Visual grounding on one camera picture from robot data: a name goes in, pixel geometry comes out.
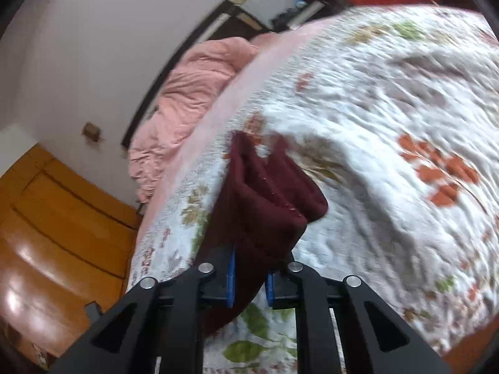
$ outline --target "wooden wardrobe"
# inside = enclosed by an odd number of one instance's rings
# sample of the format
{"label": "wooden wardrobe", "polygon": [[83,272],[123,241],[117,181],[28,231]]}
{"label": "wooden wardrobe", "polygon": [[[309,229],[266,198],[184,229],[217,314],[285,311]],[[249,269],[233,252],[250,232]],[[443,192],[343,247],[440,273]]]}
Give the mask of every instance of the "wooden wardrobe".
{"label": "wooden wardrobe", "polygon": [[40,350],[58,357],[89,327],[86,304],[112,306],[140,220],[40,145],[0,177],[0,316],[13,346],[36,363]]}

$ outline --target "maroon cloth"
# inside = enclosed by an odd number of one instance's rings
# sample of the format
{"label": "maroon cloth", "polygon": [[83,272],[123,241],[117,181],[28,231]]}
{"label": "maroon cloth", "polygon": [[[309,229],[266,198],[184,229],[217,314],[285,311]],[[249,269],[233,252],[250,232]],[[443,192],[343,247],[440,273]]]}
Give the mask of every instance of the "maroon cloth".
{"label": "maroon cloth", "polygon": [[286,147],[279,137],[264,160],[245,133],[233,137],[229,169],[195,264],[202,263],[211,249],[235,244],[235,303],[231,309],[206,311],[206,335],[246,308],[267,273],[289,255],[307,223],[327,211],[324,195],[285,154]]}

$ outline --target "white bedspread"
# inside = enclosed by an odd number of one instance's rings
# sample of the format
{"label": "white bedspread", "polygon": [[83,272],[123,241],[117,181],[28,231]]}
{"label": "white bedspread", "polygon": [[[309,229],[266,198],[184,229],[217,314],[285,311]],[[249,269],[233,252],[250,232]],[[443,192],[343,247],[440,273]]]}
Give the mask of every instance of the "white bedspread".
{"label": "white bedspread", "polygon": [[[499,291],[499,50],[481,15],[432,6],[336,17],[229,122],[138,245],[129,288],[188,268],[224,177],[230,131],[269,136],[328,213],[293,253],[362,277],[440,353],[488,323]],[[209,339],[205,372],[295,372],[292,311],[260,291]]]}

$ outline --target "pink blanket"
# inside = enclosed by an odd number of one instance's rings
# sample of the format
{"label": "pink blanket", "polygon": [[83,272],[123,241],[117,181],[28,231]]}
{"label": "pink blanket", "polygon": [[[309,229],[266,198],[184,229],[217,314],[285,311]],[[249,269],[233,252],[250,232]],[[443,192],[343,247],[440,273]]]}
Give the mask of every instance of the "pink blanket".
{"label": "pink blanket", "polygon": [[149,202],[166,162],[178,151],[227,83],[258,53],[243,38],[206,41],[189,49],[170,72],[158,111],[135,133],[129,172]]}

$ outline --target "orange flower pattern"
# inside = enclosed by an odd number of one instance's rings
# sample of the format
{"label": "orange flower pattern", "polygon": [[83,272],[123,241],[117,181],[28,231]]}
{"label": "orange flower pattern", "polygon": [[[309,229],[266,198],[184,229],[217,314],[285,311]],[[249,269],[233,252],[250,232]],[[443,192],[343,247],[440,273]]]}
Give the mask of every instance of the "orange flower pattern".
{"label": "orange flower pattern", "polygon": [[459,191],[463,189],[470,193],[483,212],[487,213],[478,198],[463,184],[463,182],[478,184],[479,178],[478,172],[466,165],[461,157],[452,155],[445,158],[440,150],[429,142],[414,142],[408,133],[400,136],[398,143],[404,150],[400,156],[407,162],[422,161],[425,163],[417,168],[420,180],[427,184],[438,184],[437,192],[430,198],[430,201],[437,207],[456,204]]}
{"label": "orange flower pattern", "polygon": [[475,298],[477,297],[478,290],[480,287],[478,286],[477,283],[473,284],[473,286],[468,290],[468,298],[470,299],[471,302],[475,301]]}
{"label": "orange flower pattern", "polygon": [[142,277],[146,277],[149,272],[149,267],[151,266],[152,258],[154,254],[154,247],[148,247],[144,250],[142,254]]}
{"label": "orange flower pattern", "polygon": [[161,249],[165,247],[165,242],[168,240],[168,236],[170,236],[171,232],[172,231],[170,228],[165,229],[165,233],[163,234],[163,238],[161,239],[161,243],[159,244],[159,247]]}
{"label": "orange flower pattern", "polygon": [[[249,136],[254,146],[261,145],[264,142],[263,130],[265,128],[265,119],[259,111],[255,111],[251,118],[247,119],[243,125],[242,131]],[[230,159],[230,153],[224,153],[223,159]]]}
{"label": "orange flower pattern", "polygon": [[310,80],[312,80],[312,78],[313,78],[313,73],[304,73],[301,76],[299,76],[298,80],[296,81],[295,91],[297,93],[303,91],[310,84]]}

